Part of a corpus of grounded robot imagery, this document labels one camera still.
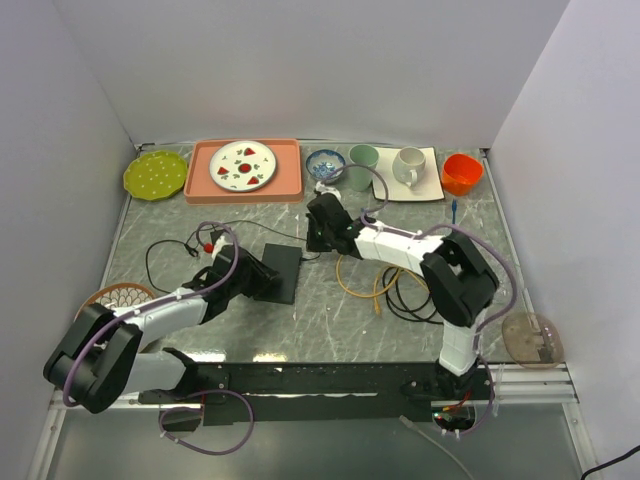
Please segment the black network switch box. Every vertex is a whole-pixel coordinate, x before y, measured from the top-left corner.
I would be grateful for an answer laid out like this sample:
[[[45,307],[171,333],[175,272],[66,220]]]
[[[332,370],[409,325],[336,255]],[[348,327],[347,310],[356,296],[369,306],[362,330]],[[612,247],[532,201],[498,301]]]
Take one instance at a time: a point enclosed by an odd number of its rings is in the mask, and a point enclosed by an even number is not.
[[[277,276],[254,299],[268,303],[293,305],[302,263],[302,249],[300,247],[267,243],[261,262],[271,270],[274,270]]]

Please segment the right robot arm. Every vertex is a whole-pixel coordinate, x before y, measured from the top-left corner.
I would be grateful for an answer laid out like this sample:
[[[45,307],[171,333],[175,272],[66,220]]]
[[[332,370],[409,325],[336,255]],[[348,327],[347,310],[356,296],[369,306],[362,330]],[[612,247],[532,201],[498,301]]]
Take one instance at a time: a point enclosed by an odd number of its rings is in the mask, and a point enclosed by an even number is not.
[[[474,341],[479,322],[499,287],[471,239],[460,232],[441,236],[401,230],[366,215],[356,219],[332,193],[310,201],[307,218],[309,250],[381,261],[421,276],[444,325],[438,389],[448,398],[463,396],[478,363]]]

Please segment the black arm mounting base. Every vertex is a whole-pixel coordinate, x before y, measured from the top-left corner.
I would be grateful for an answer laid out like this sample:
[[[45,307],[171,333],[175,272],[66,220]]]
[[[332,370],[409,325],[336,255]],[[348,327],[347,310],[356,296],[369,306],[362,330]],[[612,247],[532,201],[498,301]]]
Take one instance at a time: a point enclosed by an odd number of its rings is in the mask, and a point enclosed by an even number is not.
[[[200,407],[206,426],[235,422],[431,418],[435,402],[488,400],[480,363],[456,376],[436,362],[196,363],[172,388],[147,387],[143,404]]]

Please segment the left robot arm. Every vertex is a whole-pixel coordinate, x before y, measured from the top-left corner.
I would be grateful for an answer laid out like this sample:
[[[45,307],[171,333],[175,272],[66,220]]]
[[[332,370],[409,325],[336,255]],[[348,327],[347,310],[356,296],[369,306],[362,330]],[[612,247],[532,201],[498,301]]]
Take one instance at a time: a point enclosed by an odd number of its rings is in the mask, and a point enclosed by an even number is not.
[[[68,406],[100,413],[125,393],[161,390],[174,401],[198,389],[199,365],[186,354],[144,348],[174,331],[204,324],[238,295],[257,298],[282,282],[279,272],[243,248],[227,245],[212,264],[175,291],[129,308],[82,308],[43,368]]]

